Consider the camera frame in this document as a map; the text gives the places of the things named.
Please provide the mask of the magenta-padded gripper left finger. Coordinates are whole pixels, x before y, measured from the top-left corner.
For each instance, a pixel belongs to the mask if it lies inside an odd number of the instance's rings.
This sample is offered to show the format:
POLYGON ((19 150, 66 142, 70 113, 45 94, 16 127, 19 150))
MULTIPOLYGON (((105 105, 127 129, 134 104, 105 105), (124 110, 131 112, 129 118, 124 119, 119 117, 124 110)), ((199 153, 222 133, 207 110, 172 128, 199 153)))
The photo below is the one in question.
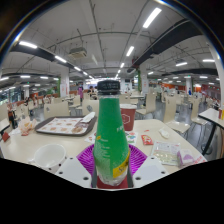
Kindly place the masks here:
POLYGON ((76 157, 68 158, 56 175, 84 188, 95 188, 97 173, 93 157, 94 145, 85 148, 76 157))

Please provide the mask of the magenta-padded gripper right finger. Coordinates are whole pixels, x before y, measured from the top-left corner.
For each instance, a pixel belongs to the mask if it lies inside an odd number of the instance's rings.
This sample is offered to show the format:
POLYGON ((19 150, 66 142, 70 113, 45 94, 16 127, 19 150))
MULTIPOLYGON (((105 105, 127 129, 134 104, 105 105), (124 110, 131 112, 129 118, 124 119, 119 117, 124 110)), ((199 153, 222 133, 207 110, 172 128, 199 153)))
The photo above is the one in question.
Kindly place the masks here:
POLYGON ((146 156, 130 145, 129 171, 134 188, 143 187, 167 175, 167 170, 155 156, 146 156))

